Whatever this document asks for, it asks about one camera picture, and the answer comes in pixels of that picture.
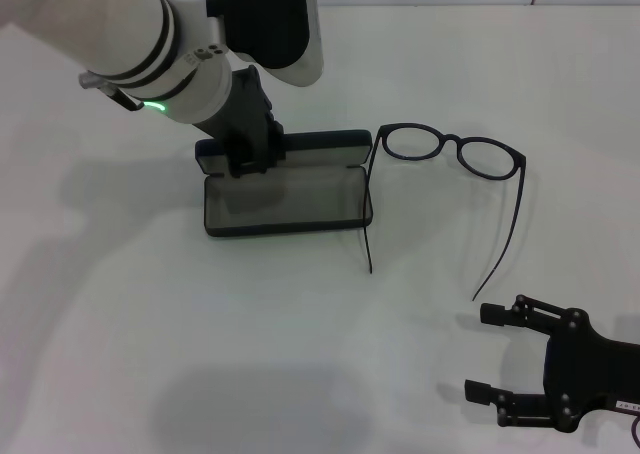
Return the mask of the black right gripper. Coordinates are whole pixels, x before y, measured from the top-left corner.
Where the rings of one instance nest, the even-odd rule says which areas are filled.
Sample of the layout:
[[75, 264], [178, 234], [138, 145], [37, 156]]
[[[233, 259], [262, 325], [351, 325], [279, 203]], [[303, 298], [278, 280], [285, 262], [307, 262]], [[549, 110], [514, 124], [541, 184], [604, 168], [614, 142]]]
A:
[[483, 303], [480, 321], [550, 334], [543, 394], [518, 394], [465, 381], [466, 400], [493, 404], [500, 427], [555, 427], [574, 432], [592, 411], [639, 413], [639, 346], [600, 335], [585, 311], [518, 295], [511, 307]]

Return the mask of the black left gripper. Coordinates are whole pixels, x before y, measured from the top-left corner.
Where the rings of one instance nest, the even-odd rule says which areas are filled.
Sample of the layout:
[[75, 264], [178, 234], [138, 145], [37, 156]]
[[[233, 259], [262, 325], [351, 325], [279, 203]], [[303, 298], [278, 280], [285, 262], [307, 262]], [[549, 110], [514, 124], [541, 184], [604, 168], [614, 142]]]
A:
[[231, 91], [224, 105], [195, 127], [227, 149], [233, 178], [253, 172], [252, 149], [258, 149], [261, 173], [286, 157], [283, 127], [274, 118], [259, 71], [253, 65], [232, 72]]

